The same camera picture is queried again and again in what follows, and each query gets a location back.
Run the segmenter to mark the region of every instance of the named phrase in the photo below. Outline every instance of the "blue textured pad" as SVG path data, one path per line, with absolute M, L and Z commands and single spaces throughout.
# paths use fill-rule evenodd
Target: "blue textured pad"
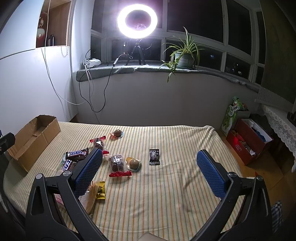
M 74 195 L 78 198 L 84 195 L 103 161 L 103 153 L 98 149 L 88 161 L 74 183 Z
M 202 151 L 199 151 L 196 156 L 196 161 L 214 195 L 221 199 L 224 198 L 226 195 L 225 182 L 212 165 L 209 158 Z

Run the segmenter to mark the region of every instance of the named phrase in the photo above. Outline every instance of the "cardboard box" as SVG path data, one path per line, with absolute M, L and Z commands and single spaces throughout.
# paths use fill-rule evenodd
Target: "cardboard box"
M 250 114 L 250 111 L 234 111 L 233 106 L 229 105 L 220 130 L 227 136 L 229 131 L 235 128 L 239 119 L 249 118 Z
M 16 135 L 8 153 L 29 172 L 35 161 L 61 131 L 57 118 L 40 115 L 25 125 Z
M 231 133 L 229 132 L 226 140 L 230 143 L 230 145 L 233 147 L 233 149 L 236 151 L 236 153 L 239 155 L 239 157 L 242 159 L 243 163 L 245 165 L 249 164 L 258 156 L 260 156 L 263 151 L 267 150 L 273 139 L 259 126 L 257 123 L 255 123 L 253 120 L 251 120 L 253 124 L 253 128 L 260 132 L 261 135 L 264 136 L 265 142 L 256 134 L 256 132 L 249 127 L 246 122 L 248 122 L 251 119 L 239 119 L 237 122 L 237 125 L 235 126 L 235 131 L 239 133 L 242 138 L 245 140 L 245 142 L 251 147 L 251 149 L 256 153 L 255 155 L 250 155 L 250 153 L 246 150 L 246 148 L 239 142 L 239 140 Z

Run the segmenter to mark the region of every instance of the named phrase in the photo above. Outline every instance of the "bed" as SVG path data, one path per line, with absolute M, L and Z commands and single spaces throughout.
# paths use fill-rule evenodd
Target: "bed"
M 220 199 L 216 198 L 196 164 L 196 154 L 206 149 L 227 171 L 242 176 L 238 164 L 211 126 L 128 127 L 59 122 L 61 132 L 40 155 L 29 173 L 10 161 L 4 175 L 4 192 L 25 216 L 36 174 L 53 176 L 63 153 L 90 147 L 90 139 L 107 136 L 112 154 L 142 161 L 140 172 L 131 177 L 110 178 L 105 161 L 94 180 L 106 181 L 106 199 L 97 200 L 92 220 L 111 241 L 137 240 L 150 232 L 166 240 L 190 240 L 210 217 Z M 121 129 L 124 136 L 111 140 Z M 160 150 L 160 165 L 149 166 L 149 149 Z M 242 197 L 225 226 L 229 229 L 238 214 Z M 75 227 L 64 209 L 68 228 Z

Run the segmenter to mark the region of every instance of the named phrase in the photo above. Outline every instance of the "brown egg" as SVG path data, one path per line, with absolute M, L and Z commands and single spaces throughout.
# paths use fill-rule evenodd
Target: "brown egg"
M 116 136 L 116 137 L 120 137 L 121 134 L 122 134 L 122 131 L 121 130 L 114 131 L 114 136 Z
M 140 162 L 137 159 L 131 159 L 129 165 L 132 169 L 137 170 L 139 168 Z

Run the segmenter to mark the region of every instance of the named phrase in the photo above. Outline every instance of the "spider plant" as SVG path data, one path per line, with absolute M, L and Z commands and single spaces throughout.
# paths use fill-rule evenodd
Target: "spider plant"
M 168 49 L 174 49 L 173 53 L 170 55 L 170 61 L 168 63 L 166 63 L 165 61 L 162 60 L 163 64 L 159 67 L 159 69 L 162 66 L 167 66 L 170 69 L 170 74 L 168 76 L 167 82 L 169 81 L 170 77 L 172 74 L 175 74 L 176 68 L 179 64 L 180 59 L 184 56 L 184 54 L 190 54 L 191 57 L 194 60 L 194 66 L 198 66 L 200 63 L 200 50 L 198 48 L 198 46 L 193 42 L 192 39 L 192 35 L 190 35 L 187 31 L 187 29 L 185 27 L 183 27 L 185 29 L 186 32 L 186 37 L 185 39 L 181 39 L 180 37 L 178 37 L 184 44 L 184 47 L 182 47 L 181 45 L 176 45 L 176 44 L 171 44 L 165 51 L 164 53 L 168 50 Z M 180 53 L 180 56 L 175 58 L 175 55 L 177 53 Z

